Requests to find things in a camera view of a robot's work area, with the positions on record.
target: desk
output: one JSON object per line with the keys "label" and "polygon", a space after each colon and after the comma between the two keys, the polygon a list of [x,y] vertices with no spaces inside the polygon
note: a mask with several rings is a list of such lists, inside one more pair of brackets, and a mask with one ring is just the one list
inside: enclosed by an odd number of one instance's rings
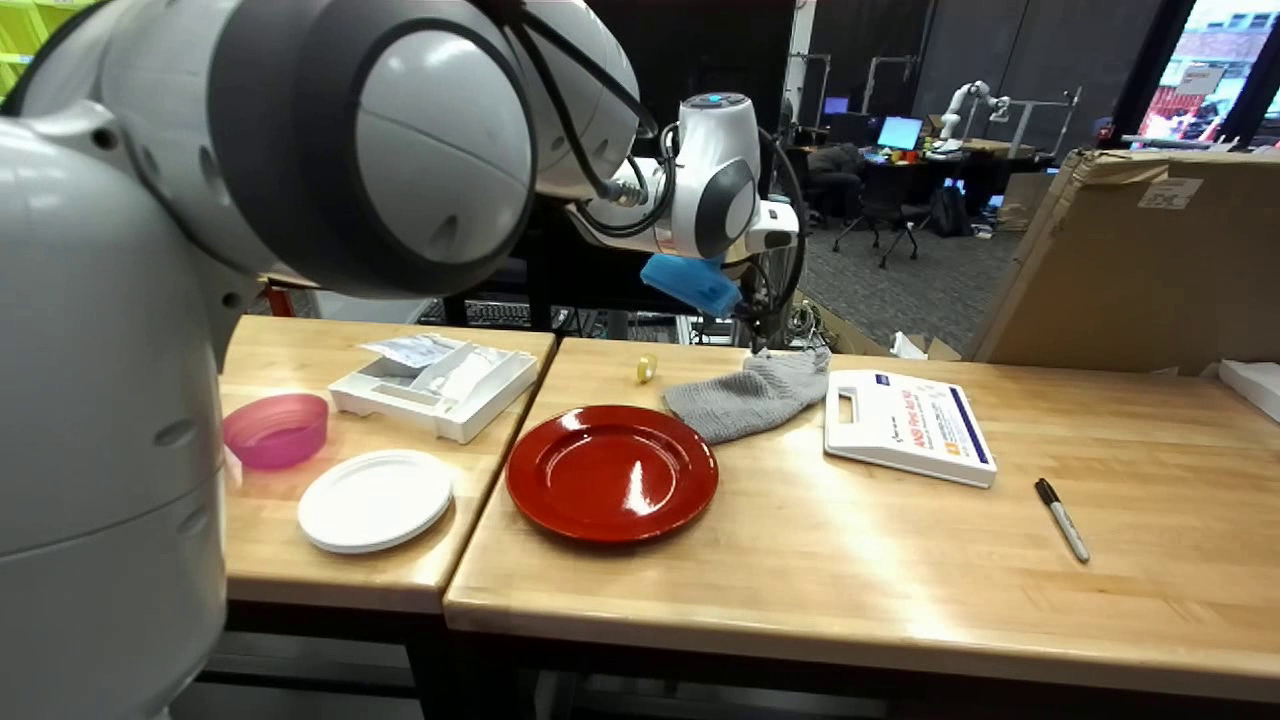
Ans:
{"label": "desk", "polygon": [[[225,411],[304,388],[324,392],[345,372],[368,363],[360,345],[440,331],[468,345],[521,349],[541,363],[546,331],[410,327],[410,326],[337,326],[337,319],[239,319],[225,368]],[[460,561],[493,477],[508,454],[533,392],[503,408],[472,446],[430,440],[394,422],[332,415],[319,455],[287,474],[247,474],[225,506],[226,517],[226,594],[257,603],[362,608],[362,611],[440,611],[444,583]],[[418,448],[456,482],[456,506],[428,538],[380,558],[324,558],[297,528],[298,492],[332,463],[373,448]]]}
{"label": "desk", "polygon": [[[654,384],[635,384],[647,353]],[[734,349],[564,341],[529,411],[660,408]],[[818,411],[723,446],[681,538],[589,554],[487,499],[444,595],[460,634],[966,681],[1280,700],[1280,436],[1210,379],[895,363],[966,388],[993,492],[818,455]],[[1096,561],[1039,509],[1052,477]]]}

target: pen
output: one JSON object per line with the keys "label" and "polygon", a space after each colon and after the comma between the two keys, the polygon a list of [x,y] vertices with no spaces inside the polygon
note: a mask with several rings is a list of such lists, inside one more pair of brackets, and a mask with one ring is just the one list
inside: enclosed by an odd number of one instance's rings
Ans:
{"label": "pen", "polygon": [[1049,509],[1052,526],[1063,533],[1072,558],[1080,565],[1089,565],[1089,543],[1084,543],[1080,528],[1072,526],[1068,506],[1056,497],[1056,487],[1044,477],[1035,482],[1035,497]]}

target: office chair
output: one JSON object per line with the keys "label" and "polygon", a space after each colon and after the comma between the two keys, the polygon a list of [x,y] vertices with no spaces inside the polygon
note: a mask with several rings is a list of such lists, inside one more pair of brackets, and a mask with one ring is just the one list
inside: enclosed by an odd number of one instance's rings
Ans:
{"label": "office chair", "polygon": [[906,204],[912,179],[916,179],[916,167],[865,167],[858,173],[854,228],[871,233],[871,249],[879,251],[879,269],[886,269],[886,251],[901,242],[912,243],[912,261],[919,258],[916,228],[929,222],[929,207]]}

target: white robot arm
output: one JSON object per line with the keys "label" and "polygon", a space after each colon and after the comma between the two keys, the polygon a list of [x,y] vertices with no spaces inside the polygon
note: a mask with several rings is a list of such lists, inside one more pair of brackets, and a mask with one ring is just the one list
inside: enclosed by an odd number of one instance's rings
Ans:
{"label": "white robot arm", "polygon": [[535,191],[612,249],[797,243],[741,98],[627,160],[645,127],[581,0],[110,0],[45,49],[0,118],[0,717],[150,717],[211,648],[214,363],[258,272],[460,293]]}

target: gray cloth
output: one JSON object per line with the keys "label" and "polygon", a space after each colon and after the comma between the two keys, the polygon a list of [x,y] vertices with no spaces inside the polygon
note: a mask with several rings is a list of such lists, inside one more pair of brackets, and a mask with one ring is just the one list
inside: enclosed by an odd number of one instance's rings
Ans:
{"label": "gray cloth", "polygon": [[707,384],[676,384],[664,403],[707,446],[727,446],[786,426],[827,398],[814,355],[752,355],[741,372]]}

